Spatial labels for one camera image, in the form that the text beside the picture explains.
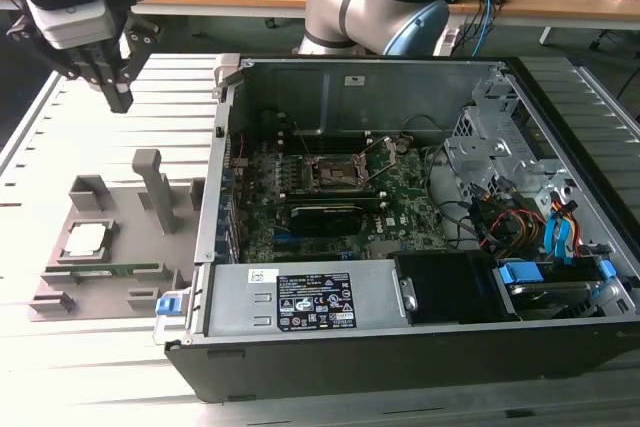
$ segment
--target floor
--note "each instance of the floor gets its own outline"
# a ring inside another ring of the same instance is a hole
[[[282,54],[292,52],[304,33],[301,20],[277,19],[277,27],[268,29],[263,19],[159,17],[164,33],[159,52],[241,52]],[[10,19],[0,14],[0,30]],[[597,35],[593,30],[558,29],[553,44],[538,43],[540,28],[497,26],[480,50],[480,56],[563,56],[586,65],[613,94],[617,94],[631,72],[640,65],[634,59],[640,51],[640,33],[615,32],[602,40],[598,51],[588,49]],[[475,45],[456,52],[469,56]],[[48,76],[44,66],[25,55],[0,36],[0,148],[29,107]],[[621,98],[634,115],[640,114],[640,76]]]

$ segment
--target warning label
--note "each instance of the warning label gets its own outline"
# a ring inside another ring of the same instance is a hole
[[[356,327],[349,274],[278,276],[278,328],[283,332]]]

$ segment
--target gray 3d-printed holder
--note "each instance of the gray 3d-printed holder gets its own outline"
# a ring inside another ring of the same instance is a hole
[[[75,179],[73,207],[29,303],[31,320],[149,317],[163,292],[188,286],[204,180],[170,187],[160,163],[157,150],[136,152],[133,168],[145,187],[107,188],[97,175]],[[65,254],[73,228],[95,223],[106,228],[100,248]]]

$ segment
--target desk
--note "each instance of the desk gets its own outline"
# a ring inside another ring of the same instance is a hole
[[[0,7],[11,8],[8,0]],[[449,28],[475,14],[478,0],[450,6]],[[147,0],[134,12],[156,15],[220,15],[304,18],[305,0]],[[496,23],[539,27],[640,30],[640,2],[633,0],[508,0]]]

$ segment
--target motherboard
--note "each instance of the motherboard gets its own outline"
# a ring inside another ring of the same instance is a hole
[[[239,261],[383,259],[446,247],[425,194],[424,148],[392,136],[290,136],[243,148],[235,176]]]

